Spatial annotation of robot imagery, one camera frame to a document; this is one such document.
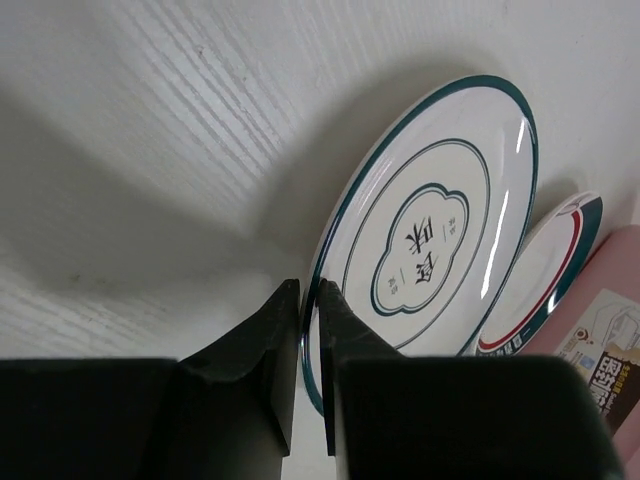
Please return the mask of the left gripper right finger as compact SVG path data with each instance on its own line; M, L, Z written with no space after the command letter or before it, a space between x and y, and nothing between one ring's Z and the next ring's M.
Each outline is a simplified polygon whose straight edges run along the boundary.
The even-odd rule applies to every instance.
M551 356L407 357L318 290L324 422L341 479L621 479L585 382Z

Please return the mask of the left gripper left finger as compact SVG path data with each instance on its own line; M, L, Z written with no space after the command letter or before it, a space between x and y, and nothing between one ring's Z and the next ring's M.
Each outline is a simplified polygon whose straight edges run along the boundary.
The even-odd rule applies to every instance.
M290 454L300 284L183 359L1 364L5 479L277 479Z

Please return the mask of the green quatrefoil plate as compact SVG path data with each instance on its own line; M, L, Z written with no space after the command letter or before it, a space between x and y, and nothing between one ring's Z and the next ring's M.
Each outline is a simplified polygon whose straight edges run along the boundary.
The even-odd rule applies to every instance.
M343 190L311 263L301 361L316 410L320 283L336 283L354 313L403 354L462 353L514 269L538 163L533 111L499 76L451 81L394 120Z

